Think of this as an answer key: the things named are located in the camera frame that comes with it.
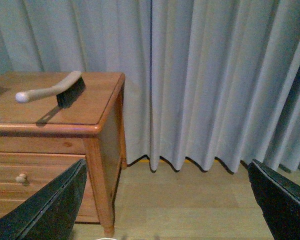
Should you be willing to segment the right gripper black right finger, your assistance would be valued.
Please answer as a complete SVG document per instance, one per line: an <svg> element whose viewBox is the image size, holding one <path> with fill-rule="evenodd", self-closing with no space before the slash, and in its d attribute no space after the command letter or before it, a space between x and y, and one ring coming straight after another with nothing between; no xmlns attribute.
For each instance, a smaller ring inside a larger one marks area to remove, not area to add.
<svg viewBox="0 0 300 240"><path fill-rule="evenodd" d="M300 240L300 186L252 160L248 177L254 198L275 240Z"/></svg>

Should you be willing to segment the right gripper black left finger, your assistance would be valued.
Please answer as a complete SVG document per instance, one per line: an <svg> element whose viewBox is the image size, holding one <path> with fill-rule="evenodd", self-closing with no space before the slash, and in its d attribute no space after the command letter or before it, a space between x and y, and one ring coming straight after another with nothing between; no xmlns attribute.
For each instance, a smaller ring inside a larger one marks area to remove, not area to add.
<svg viewBox="0 0 300 240"><path fill-rule="evenodd" d="M80 159L13 211L0 218L0 240L69 239L87 181Z"/></svg>

